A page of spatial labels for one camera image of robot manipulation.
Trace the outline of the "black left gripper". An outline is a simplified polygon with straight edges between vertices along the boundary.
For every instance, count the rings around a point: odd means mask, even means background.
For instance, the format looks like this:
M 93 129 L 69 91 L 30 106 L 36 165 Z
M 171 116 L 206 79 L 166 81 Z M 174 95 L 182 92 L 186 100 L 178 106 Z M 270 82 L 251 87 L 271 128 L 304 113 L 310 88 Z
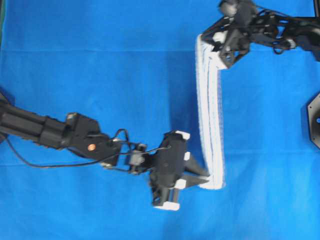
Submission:
M 164 135 L 160 144 L 163 150 L 158 150 L 152 160 L 154 168 L 149 175 L 152 191 L 152 205 L 160 210 L 179 210 L 179 191 L 185 188 L 206 184 L 209 177 L 207 169 L 200 166 L 197 160 L 187 151 L 187 141 L 190 134 L 176 130 Z M 184 174 L 186 171 L 198 176 Z

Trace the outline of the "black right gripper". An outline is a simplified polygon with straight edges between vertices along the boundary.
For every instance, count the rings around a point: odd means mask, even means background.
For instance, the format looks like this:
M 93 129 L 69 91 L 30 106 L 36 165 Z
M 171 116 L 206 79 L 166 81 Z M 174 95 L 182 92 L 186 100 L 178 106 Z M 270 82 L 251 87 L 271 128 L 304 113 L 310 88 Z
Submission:
M 223 17 L 201 34 L 201 47 L 216 52 L 229 69 L 250 50 L 249 25 L 257 8 L 251 0 L 222 0 L 218 9 Z

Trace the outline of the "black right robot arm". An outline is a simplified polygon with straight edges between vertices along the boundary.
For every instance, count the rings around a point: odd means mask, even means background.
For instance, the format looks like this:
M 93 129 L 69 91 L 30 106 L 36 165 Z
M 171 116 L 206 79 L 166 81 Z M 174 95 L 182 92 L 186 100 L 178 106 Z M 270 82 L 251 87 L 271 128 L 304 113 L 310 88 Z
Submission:
M 207 28 L 200 43 L 217 53 L 229 69 L 250 52 L 251 44 L 269 47 L 276 55 L 301 48 L 320 60 L 320 2 L 314 2 L 314 17 L 293 17 L 256 5 L 251 0 L 222 0 L 222 18 Z

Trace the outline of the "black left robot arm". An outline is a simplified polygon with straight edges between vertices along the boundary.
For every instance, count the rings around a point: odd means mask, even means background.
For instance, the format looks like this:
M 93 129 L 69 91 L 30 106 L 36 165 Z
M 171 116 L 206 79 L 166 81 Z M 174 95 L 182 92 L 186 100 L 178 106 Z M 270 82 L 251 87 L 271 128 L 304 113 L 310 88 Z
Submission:
M 55 149 L 66 149 L 86 159 L 87 165 L 100 164 L 107 170 L 117 170 L 119 157 L 126 157 L 126 172 L 149 174 L 153 207 L 177 211 L 179 192 L 206 184 L 209 172 L 202 168 L 187 150 L 190 134 L 171 131 L 164 135 L 158 148 L 147 150 L 145 144 L 119 139 L 101 132 L 98 122 L 77 112 L 69 113 L 65 121 L 40 116 L 12 105 L 0 97 L 0 139 L 13 135 Z

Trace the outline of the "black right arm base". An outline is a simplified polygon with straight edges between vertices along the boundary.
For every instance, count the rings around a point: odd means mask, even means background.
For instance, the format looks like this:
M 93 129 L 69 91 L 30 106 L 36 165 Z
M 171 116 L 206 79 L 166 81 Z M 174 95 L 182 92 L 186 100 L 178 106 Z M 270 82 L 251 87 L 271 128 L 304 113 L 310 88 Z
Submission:
M 301 108 L 302 135 L 320 150 L 320 92 L 310 97 Z

